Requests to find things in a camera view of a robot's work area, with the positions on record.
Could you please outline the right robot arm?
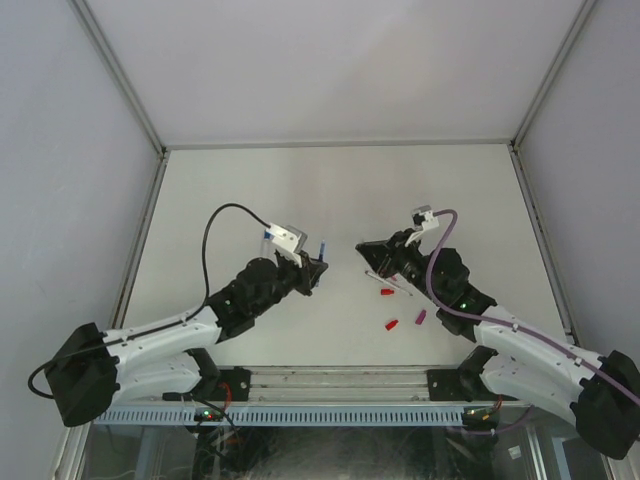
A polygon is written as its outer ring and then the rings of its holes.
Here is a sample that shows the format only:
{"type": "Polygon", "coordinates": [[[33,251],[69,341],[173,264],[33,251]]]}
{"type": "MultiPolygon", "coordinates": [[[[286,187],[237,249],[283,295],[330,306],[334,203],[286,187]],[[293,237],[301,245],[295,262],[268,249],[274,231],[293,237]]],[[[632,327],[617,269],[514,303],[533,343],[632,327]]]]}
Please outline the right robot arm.
{"type": "Polygon", "coordinates": [[[634,361],[617,350],[604,356],[547,337],[475,288],[455,249],[424,255],[412,235],[398,231],[356,250],[378,277],[402,277],[437,305],[451,334],[475,344],[458,368],[465,393],[530,403],[573,425],[599,453],[624,459],[639,438],[634,361]]]}

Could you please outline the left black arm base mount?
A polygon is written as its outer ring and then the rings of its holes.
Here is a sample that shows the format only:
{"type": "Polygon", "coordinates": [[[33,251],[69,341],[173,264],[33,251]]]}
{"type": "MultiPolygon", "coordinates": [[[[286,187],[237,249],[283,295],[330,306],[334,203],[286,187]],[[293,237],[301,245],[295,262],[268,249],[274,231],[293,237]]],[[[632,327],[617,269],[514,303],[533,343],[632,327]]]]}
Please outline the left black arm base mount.
{"type": "Polygon", "coordinates": [[[210,399],[217,402],[246,402],[249,399],[252,372],[242,367],[222,368],[210,399]]]}

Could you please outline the purple pen cap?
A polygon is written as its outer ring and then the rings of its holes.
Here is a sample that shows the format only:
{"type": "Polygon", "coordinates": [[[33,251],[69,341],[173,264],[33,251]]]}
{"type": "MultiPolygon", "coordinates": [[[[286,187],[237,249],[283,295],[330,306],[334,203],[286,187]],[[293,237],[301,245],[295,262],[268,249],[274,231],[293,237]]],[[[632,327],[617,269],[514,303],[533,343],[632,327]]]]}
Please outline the purple pen cap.
{"type": "Polygon", "coordinates": [[[424,322],[426,315],[427,315],[427,312],[424,309],[422,309],[415,319],[415,324],[421,325],[424,322]]]}

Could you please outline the thin white red-tip pen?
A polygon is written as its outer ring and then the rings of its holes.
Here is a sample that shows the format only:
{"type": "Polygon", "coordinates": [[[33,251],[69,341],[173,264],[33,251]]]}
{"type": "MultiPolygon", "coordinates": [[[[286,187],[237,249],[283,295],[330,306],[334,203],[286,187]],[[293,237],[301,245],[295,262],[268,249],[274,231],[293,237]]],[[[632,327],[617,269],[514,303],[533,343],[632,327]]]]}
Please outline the thin white red-tip pen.
{"type": "Polygon", "coordinates": [[[396,280],[394,280],[393,278],[382,278],[379,275],[377,275],[375,272],[371,271],[371,270],[365,270],[364,274],[366,276],[368,276],[369,278],[381,283],[386,289],[389,290],[393,290],[394,292],[402,292],[405,295],[412,297],[413,293],[408,290],[407,288],[403,287],[401,284],[399,284],[396,280]]]}

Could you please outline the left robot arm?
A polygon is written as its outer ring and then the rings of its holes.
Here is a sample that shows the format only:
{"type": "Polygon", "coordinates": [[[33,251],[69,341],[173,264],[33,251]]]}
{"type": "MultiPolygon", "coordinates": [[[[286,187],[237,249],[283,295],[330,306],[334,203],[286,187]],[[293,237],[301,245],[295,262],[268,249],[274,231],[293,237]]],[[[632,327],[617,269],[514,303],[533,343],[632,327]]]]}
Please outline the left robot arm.
{"type": "Polygon", "coordinates": [[[142,327],[77,327],[44,370],[66,427],[144,397],[210,399],[219,373],[208,350],[253,328],[291,292],[309,296],[327,263],[301,256],[255,258],[203,306],[142,327]]]}

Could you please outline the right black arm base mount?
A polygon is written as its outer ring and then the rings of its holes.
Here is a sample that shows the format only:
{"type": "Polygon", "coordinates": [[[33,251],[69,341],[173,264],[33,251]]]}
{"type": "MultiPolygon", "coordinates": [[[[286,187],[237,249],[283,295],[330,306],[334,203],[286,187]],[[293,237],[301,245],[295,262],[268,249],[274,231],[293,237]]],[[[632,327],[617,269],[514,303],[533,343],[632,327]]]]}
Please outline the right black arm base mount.
{"type": "Polygon", "coordinates": [[[434,402],[495,401],[498,395],[482,383],[478,374],[458,369],[429,369],[426,371],[429,398],[434,402]]]}

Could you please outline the red cap lower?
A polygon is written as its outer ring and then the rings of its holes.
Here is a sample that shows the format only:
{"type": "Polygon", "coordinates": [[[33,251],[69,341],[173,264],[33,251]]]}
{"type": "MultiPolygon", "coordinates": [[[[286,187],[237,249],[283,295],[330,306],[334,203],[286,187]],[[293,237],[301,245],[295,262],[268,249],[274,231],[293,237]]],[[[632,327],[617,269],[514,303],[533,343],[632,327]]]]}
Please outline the red cap lower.
{"type": "Polygon", "coordinates": [[[398,326],[398,324],[399,324],[399,320],[398,319],[391,319],[385,324],[385,329],[387,331],[391,331],[394,328],[396,328],[398,326]]]}

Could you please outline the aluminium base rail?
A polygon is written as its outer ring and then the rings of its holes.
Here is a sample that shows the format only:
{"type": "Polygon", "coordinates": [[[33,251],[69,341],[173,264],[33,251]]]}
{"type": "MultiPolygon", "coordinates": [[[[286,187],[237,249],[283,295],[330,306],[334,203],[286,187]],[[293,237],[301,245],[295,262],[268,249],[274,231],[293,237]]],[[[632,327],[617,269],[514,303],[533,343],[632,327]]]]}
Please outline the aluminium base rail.
{"type": "Polygon", "coordinates": [[[426,366],[408,367],[245,367],[252,372],[246,402],[210,399],[220,370],[204,377],[187,356],[139,367],[100,380],[90,389],[96,403],[115,406],[134,401],[179,402],[202,398],[212,403],[431,403],[426,366]]]}

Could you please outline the blue gel pen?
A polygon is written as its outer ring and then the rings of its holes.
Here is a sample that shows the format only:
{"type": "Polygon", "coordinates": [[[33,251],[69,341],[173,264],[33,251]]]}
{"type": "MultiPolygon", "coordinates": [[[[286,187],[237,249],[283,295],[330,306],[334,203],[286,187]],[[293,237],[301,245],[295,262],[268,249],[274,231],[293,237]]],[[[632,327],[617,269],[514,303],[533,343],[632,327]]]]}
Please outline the blue gel pen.
{"type": "Polygon", "coordinates": [[[320,248],[319,248],[319,255],[318,255],[319,261],[324,261],[325,252],[326,252],[326,241],[323,239],[321,241],[320,248]]]}

